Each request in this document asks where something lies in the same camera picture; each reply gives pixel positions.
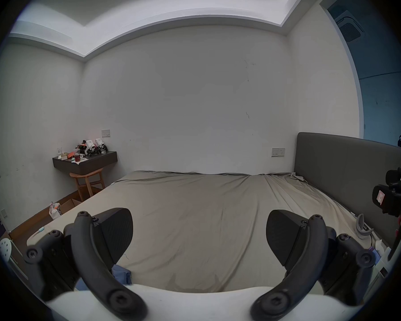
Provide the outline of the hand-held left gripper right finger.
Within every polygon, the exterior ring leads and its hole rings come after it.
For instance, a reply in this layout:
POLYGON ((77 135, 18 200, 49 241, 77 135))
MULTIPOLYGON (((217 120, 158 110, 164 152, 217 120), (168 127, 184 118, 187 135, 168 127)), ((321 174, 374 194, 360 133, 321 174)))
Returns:
POLYGON ((252 304, 253 320, 280 320, 319 282, 324 295, 356 307, 369 287, 375 255, 346 233, 337 235, 323 217, 301 217, 285 210, 270 212, 266 239, 286 269, 280 284, 252 304))

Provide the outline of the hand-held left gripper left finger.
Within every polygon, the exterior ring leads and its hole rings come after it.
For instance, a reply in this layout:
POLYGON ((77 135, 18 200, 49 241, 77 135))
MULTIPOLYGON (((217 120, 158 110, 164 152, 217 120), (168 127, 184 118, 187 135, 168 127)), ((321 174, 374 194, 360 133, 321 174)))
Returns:
POLYGON ((121 320, 140 321, 146 303, 112 275, 112 267, 133 238, 133 219, 127 208, 112 208, 91 216, 80 211, 61 232, 54 229, 27 247, 24 261, 33 293, 51 301, 72 291, 82 278, 89 291, 121 320))

